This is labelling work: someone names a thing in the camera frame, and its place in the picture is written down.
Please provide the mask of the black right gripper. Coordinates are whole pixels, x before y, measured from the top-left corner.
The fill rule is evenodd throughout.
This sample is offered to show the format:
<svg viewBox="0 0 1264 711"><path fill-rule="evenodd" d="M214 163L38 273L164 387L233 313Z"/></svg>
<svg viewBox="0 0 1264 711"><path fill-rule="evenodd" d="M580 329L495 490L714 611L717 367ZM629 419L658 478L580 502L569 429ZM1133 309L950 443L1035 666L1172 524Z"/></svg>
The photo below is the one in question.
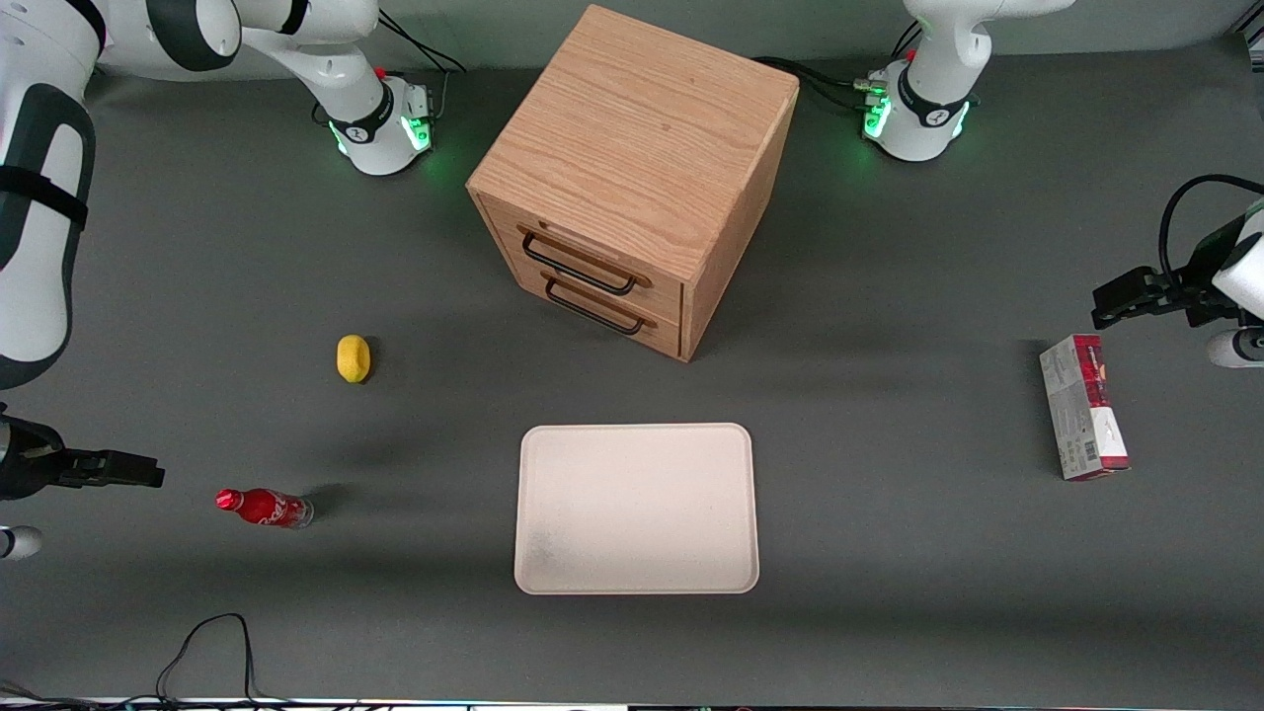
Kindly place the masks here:
<svg viewBox="0 0 1264 711"><path fill-rule="evenodd" d="M63 490L91 490L111 485L159 490L164 482L164 469L158 467L153 455L138 455L126 450L66 450L64 442L54 428L9 415L3 415L1 423L4 501L30 497L58 479ZM101 467L70 469L70 455L75 466Z"/></svg>

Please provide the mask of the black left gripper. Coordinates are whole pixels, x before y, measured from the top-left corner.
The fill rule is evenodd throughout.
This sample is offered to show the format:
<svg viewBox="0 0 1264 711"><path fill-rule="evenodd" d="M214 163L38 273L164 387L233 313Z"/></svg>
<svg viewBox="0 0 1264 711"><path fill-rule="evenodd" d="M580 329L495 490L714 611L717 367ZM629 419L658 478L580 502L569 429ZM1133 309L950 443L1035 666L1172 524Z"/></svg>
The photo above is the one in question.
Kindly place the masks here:
<svg viewBox="0 0 1264 711"><path fill-rule="evenodd" d="M1249 326L1249 215L1241 214L1206 235L1182 269L1172 269L1172 213L1163 215L1163 275L1138 266L1093 288L1091 320L1096 330L1126 319L1163 315L1165 297L1186 314L1192 328L1220 319Z"/></svg>

